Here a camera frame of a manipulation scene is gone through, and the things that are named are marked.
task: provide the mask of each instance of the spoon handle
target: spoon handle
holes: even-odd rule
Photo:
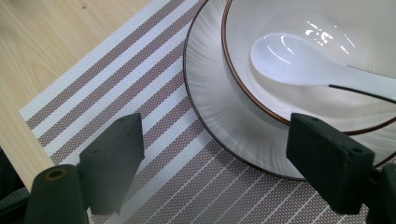
[[[396,78],[384,77],[378,74],[348,67],[348,79],[339,85],[329,87],[345,91],[354,91],[396,104]]]

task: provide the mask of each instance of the white plate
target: white plate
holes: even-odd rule
[[[340,63],[396,78],[394,10],[392,1],[230,0],[222,27],[226,58],[244,91],[280,121],[288,124],[296,112],[343,132],[367,133],[394,121],[396,105],[350,91],[275,82],[256,71],[250,50],[262,36],[291,34]]]
[[[286,158],[289,127],[245,95],[226,63],[220,34],[226,2],[209,0],[193,21],[186,40],[184,75],[194,109],[213,137],[241,160],[271,174],[302,179]],[[374,132],[356,137],[377,146],[378,140],[388,139],[387,134],[395,136],[396,125],[388,127],[393,127],[393,133],[383,129],[386,135]],[[383,142],[376,162],[393,153],[395,146],[394,140]]]

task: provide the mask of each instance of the ceramic spoon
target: ceramic spoon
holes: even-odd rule
[[[396,78],[340,64],[295,35],[261,37],[254,43],[250,59],[259,73],[277,82],[296,86],[328,86],[396,104]]]

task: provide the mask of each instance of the wood grain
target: wood grain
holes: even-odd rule
[[[53,163],[19,110],[148,2],[0,1],[0,146],[28,189]]]

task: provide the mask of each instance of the striped placemat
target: striped placemat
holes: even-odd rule
[[[259,172],[224,150],[191,107],[184,40],[205,0],[154,0],[21,110],[56,164],[115,119],[140,112],[145,155],[120,215],[96,223],[363,223],[305,182]]]

